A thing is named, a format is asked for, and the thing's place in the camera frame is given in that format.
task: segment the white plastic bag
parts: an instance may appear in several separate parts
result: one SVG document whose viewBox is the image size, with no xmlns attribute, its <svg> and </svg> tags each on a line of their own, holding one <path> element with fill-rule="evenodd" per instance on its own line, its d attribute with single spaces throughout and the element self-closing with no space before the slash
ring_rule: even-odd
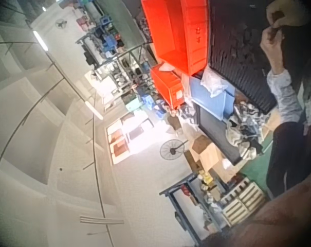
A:
<svg viewBox="0 0 311 247">
<path fill-rule="evenodd" d="M 210 97 L 213 98 L 222 93 L 228 87 L 225 81 L 225 79 L 217 75 L 211 70 L 211 68 L 209 68 L 209 66 L 207 66 L 203 72 L 201 85 L 210 92 Z"/>
<path fill-rule="evenodd" d="M 174 66 L 172 66 L 171 64 L 169 63 L 164 63 L 160 68 L 159 68 L 159 71 L 166 71 L 166 72 L 169 72 L 169 71 L 173 71 L 175 69 Z"/>
</svg>

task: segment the ceiling light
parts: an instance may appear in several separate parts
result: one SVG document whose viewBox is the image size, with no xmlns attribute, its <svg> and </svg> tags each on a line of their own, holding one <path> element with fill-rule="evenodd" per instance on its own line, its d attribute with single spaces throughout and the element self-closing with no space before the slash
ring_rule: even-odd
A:
<svg viewBox="0 0 311 247">
<path fill-rule="evenodd" d="M 38 34 L 37 31 L 33 31 L 34 36 L 36 37 L 36 39 L 38 40 L 38 42 L 40 43 L 40 45 L 42 46 L 42 48 L 45 51 L 48 51 L 48 47 L 46 46 L 46 44 L 44 43 L 44 41 L 41 39 L 40 35 Z"/>
<path fill-rule="evenodd" d="M 100 115 L 100 113 L 88 101 L 86 101 L 85 104 L 100 120 L 104 119 L 103 116 Z"/>
</svg>

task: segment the hand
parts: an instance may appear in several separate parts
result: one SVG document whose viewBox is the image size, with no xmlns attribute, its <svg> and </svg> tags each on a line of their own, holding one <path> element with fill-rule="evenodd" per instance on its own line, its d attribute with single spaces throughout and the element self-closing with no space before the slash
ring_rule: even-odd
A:
<svg viewBox="0 0 311 247">
<path fill-rule="evenodd" d="M 272 32 L 273 29 L 271 27 L 263 31 L 260 47 L 268 58 L 273 74 L 279 75 L 284 71 L 281 49 L 281 43 L 284 37 L 281 30 L 277 31 L 274 38 L 272 37 Z"/>
<path fill-rule="evenodd" d="M 278 20 L 273 14 L 282 12 L 284 16 Z M 275 0 L 267 6 L 267 19 L 273 28 L 281 26 L 302 26 L 309 22 L 310 14 L 299 0 Z"/>
</svg>

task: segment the orange storage bin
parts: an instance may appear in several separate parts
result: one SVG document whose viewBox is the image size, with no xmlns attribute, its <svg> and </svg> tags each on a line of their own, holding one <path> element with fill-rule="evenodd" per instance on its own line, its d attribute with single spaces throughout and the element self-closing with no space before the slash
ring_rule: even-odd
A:
<svg viewBox="0 0 311 247">
<path fill-rule="evenodd" d="M 159 71 L 162 64 L 151 68 L 154 85 L 172 109 L 184 103 L 184 88 L 180 78 L 173 72 Z"/>
<path fill-rule="evenodd" d="M 187 75 L 207 65 L 208 0 L 142 0 L 156 54 Z"/>
</svg>

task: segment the standing fan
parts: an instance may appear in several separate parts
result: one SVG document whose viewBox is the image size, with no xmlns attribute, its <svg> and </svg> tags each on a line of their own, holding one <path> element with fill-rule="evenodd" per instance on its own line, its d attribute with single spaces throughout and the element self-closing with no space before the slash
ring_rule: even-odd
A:
<svg viewBox="0 0 311 247">
<path fill-rule="evenodd" d="M 59 29 L 64 29 L 66 27 L 67 21 L 64 19 L 58 19 L 55 23 L 56 27 Z"/>
<path fill-rule="evenodd" d="M 184 144 L 186 143 L 174 139 L 165 142 L 160 148 L 161 157 L 167 161 L 172 161 L 180 157 L 184 153 Z"/>
</svg>

